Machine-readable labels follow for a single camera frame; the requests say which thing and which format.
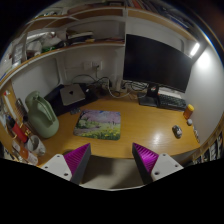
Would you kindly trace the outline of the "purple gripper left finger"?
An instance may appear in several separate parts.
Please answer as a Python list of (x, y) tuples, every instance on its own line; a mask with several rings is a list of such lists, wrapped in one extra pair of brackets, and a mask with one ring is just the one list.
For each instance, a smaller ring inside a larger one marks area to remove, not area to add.
[(91, 156), (91, 145), (83, 145), (66, 155), (56, 154), (42, 169), (79, 185)]

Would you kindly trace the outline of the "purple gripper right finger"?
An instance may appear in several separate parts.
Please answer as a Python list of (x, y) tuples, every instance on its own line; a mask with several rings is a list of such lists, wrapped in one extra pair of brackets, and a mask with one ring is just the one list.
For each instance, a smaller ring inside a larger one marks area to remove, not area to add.
[(158, 155), (137, 143), (132, 144), (132, 154), (145, 185), (182, 169), (182, 166), (168, 154)]

